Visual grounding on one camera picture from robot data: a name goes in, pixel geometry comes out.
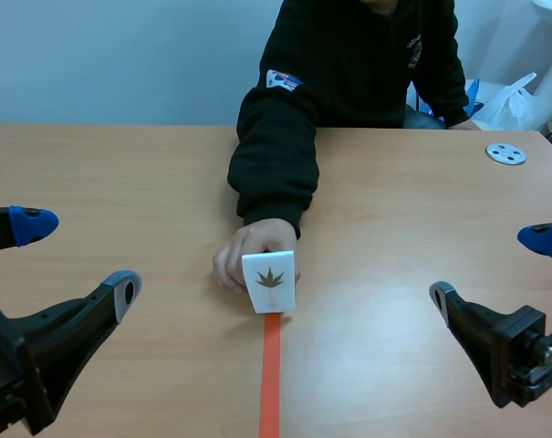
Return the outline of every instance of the hoodie cuff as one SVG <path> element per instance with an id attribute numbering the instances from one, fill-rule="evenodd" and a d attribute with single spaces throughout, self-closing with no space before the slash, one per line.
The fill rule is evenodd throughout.
<path id="1" fill-rule="evenodd" d="M 266 203 L 250 208 L 243 217 L 244 225 L 250 225 L 264 219 L 282 219 L 289 222 L 300 238 L 300 218 L 304 213 L 301 206 L 290 203 Z"/>
<path id="2" fill-rule="evenodd" d="M 468 114 L 466 114 L 464 108 L 460 108 L 451 111 L 448 114 L 445 114 L 443 116 L 443 119 L 446 122 L 446 128 L 451 128 L 452 126 L 458 125 L 459 123 L 464 123 L 465 121 L 469 120 L 470 117 L 468 117 Z"/>

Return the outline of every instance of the hand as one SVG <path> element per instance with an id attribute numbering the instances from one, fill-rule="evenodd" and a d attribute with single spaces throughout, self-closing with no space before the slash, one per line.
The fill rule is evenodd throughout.
<path id="1" fill-rule="evenodd" d="M 451 126 L 448 128 L 449 130 L 481 130 L 476 123 L 474 123 L 472 120 L 463 121 L 462 123 L 458 123 L 457 125 Z"/>
<path id="2" fill-rule="evenodd" d="M 220 286 L 235 292 L 246 291 L 241 257 L 274 251 L 297 250 L 296 231 L 282 219 L 265 219 L 240 228 L 213 259 L 213 272 Z M 296 259 L 296 281 L 300 269 Z"/>

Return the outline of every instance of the orange tape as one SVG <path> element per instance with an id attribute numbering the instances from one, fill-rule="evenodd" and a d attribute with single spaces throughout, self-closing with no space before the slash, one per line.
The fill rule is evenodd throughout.
<path id="1" fill-rule="evenodd" d="M 266 315 L 264 368 L 259 404 L 259 438 L 279 438 L 279 391 L 282 355 L 282 316 Z"/>

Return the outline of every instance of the person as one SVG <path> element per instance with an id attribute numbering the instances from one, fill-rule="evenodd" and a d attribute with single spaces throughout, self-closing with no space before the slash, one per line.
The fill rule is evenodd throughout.
<path id="1" fill-rule="evenodd" d="M 237 123 L 228 182 L 245 226 L 214 257 L 221 286 L 245 291 L 245 254 L 297 250 L 317 127 L 478 130 L 457 27 L 453 0 L 284 1 Z M 436 119 L 406 106 L 412 81 Z"/>

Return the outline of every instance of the metal disc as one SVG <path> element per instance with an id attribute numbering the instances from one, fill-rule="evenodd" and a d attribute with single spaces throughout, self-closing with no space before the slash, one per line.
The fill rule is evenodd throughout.
<path id="1" fill-rule="evenodd" d="M 494 143 L 489 145 L 486 148 L 486 155 L 496 162 L 501 162 L 509 166 L 517 166 L 523 164 L 527 160 L 527 156 L 522 150 L 512 144 L 505 143 Z"/>

